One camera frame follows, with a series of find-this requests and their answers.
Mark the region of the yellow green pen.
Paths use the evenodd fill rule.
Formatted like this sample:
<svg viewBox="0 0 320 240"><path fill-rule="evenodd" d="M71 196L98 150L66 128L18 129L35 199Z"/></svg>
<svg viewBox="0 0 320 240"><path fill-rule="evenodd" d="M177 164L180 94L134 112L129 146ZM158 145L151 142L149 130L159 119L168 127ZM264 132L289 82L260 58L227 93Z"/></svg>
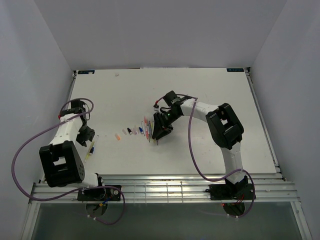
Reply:
<svg viewBox="0 0 320 240"><path fill-rule="evenodd" d="M86 162L88 160L88 158L93 154L94 148L95 148L95 141L92 141L92 143L88 149L88 152L84 158L84 162Z"/></svg>

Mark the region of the grey silver pen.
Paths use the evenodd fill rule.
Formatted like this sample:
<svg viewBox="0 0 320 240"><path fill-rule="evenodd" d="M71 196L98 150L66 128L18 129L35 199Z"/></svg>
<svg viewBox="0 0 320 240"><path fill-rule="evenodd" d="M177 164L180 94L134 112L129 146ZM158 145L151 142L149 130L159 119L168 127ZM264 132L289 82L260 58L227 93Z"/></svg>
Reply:
<svg viewBox="0 0 320 240"><path fill-rule="evenodd" d="M152 137L151 137L151 126L150 126L150 120L148 120L148 134L149 134L149 142L153 142Z"/></svg>

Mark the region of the red pen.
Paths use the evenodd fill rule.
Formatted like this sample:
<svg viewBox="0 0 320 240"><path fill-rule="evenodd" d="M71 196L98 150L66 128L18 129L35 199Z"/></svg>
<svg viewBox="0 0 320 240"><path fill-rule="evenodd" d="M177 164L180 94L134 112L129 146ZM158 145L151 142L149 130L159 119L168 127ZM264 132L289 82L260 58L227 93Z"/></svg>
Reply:
<svg viewBox="0 0 320 240"><path fill-rule="evenodd" d="M144 123L144 133L145 133L145 136L146 136L146 139L149 141L149 127L148 127L148 121L147 121L147 118L146 116L144 116L143 118L143 123Z"/></svg>

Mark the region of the blue capped white pen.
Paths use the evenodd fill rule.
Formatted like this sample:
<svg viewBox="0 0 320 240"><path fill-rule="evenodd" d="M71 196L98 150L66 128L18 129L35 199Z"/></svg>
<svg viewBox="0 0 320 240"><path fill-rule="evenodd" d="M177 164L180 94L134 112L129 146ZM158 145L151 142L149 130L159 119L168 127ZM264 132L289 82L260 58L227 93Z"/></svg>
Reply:
<svg viewBox="0 0 320 240"><path fill-rule="evenodd" d="M145 133L145 125L144 125L144 122L141 121L141 128L142 128L142 133L144 136L146 136L146 133Z"/></svg>

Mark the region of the orange pen cap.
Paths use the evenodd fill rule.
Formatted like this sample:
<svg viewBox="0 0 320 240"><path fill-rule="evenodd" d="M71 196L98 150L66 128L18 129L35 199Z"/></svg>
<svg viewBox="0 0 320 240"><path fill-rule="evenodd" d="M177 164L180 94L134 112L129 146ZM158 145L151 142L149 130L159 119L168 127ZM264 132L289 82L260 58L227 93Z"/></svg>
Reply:
<svg viewBox="0 0 320 240"><path fill-rule="evenodd" d="M116 139L117 139L118 141L121 140L121 138L120 138L120 136L119 136L118 134L115 134L115 137L116 137Z"/></svg>

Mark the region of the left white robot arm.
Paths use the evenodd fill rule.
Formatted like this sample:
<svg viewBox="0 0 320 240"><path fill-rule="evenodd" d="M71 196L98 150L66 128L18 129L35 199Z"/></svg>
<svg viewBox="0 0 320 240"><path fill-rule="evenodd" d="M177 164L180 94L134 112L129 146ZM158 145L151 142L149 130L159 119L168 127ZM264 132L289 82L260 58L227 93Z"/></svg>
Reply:
<svg viewBox="0 0 320 240"><path fill-rule="evenodd" d="M49 187L78 186L88 189L88 193L100 200L106 195L106 187L101 176L87 172L76 144L83 147L93 142L95 130L88 126L90 113L84 98L76 98L68 103L70 107L59 113L61 125L52 141L39 149L39 156Z"/></svg>

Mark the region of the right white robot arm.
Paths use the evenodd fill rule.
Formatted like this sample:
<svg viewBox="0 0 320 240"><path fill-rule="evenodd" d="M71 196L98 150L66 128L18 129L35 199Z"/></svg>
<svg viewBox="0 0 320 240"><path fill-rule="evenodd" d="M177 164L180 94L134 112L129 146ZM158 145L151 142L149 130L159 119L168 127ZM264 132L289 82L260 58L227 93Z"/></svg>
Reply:
<svg viewBox="0 0 320 240"><path fill-rule="evenodd" d="M221 178L225 184L220 190L227 197L237 199L248 185L248 177L243 169L241 141L244 127L230 104L212 105L199 102L194 96L177 94L173 90L161 97L167 107L154 103L154 127L152 138L156 141L173 131L173 122L182 116L188 116L188 126L194 118L207 123L214 143L223 156L225 175Z"/></svg>

